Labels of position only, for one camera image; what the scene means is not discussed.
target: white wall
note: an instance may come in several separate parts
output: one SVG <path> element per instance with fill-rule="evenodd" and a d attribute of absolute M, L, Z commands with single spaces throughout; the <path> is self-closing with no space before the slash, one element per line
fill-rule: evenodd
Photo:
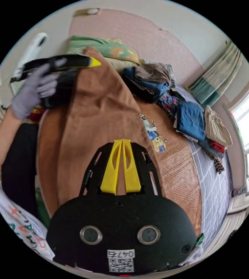
<path fill-rule="evenodd" d="M 2 82 L 16 67 L 17 61 L 28 43 L 38 32 L 46 32 L 48 41 L 43 45 L 39 58 L 62 53 L 68 30 L 75 10 L 84 8 L 110 8 L 122 10 L 145 17 L 162 29 L 174 34 L 207 68 L 213 55 L 222 53 L 226 48 L 227 36 L 199 14 L 164 0 L 87 0 L 67 6 L 42 20 L 28 31 L 10 51 L 1 65 Z"/>

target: white cabinet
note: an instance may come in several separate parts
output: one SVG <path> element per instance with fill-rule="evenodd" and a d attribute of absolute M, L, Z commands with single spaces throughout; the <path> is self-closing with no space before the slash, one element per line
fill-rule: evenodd
<path fill-rule="evenodd" d="M 231 199 L 227 213 L 234 213 L 249 207 L 249 195 L 242 194 Z"/>
<path fill-rule="evenodd" d="M 211 254 L 221 248 L 226 242 L 230 234 L 237 230 L 245 219 L 246 212 L 242 211 L 237 214 L 227 215 L 224 219 L 222 227 L 209 247 L 204 251 L 201 260 L 209 257 Z"/>

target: pink wall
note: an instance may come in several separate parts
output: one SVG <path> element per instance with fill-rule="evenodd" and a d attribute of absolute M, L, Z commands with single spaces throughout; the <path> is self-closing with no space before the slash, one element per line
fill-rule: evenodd
<path fill-rule="evenodd" d="M 204 72 L 192 52 L 173 34 L 131 13 L 102 9 L 98 15 L 74 17 L 69 36 L 114 38 L 132 47 L 140 59 L 171 64 L 176 81 L 191 85 Z"/>
<path fill-rule="evenodd" d="M 223 94 L 221 98 L 212 106 L 212 109 L 219 115 L 220 119 L 222 120 L 222 123 L 228 129 L 233 141 L 233 145 L 228 148 L 228 156 L 232 169 L 234 189 L 241 189 L 244 186 L 244 157 L 242 155 L 239 136 L 234 128 L 232 118 L 228 115 L 223 105 L 225 105 L 228 108 L 231 107 L 233 104 L 237 103 L 240 97 L 244 96 L 244 94 L 246 94 L 248 90 L 249 82 L 232 102 L 229 102 L 229 100 Z"/>

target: qr code label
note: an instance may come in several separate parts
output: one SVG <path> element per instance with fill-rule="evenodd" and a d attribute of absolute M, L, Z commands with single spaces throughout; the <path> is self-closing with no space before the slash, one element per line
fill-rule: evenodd
<path fill-rule="evenodd" d="M 107 258 L 135 258 L 135 250 L 107 250 Z"/>
<path fill-rule="evenodd" d="M 108 258 L 109 272 L 134 272 L 133 258 Z"/>

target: person's arm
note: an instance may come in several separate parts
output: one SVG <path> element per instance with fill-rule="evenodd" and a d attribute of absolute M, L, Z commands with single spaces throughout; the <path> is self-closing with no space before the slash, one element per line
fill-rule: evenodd
<path fill-rule="evenodd" d="M 66 59 L 55 62 L 57 67 L 62 66 Z M 15 134 L 22 121 L 40 104 L 41 98 L 53 95 L 56 92 L 57 74 L 48 74 L 50 65 L 45 64 L 36 69 L 13 97 L 4 119 L 0 124 L 0 166 L 3 164 Z"/>
<path fill-rule="evenodd" d="M 21 123 L 22 121 L 13 114 L 11 107 L 9 107 L 0 124 L 0 166 L 6 158 L 8 150 Z"/>

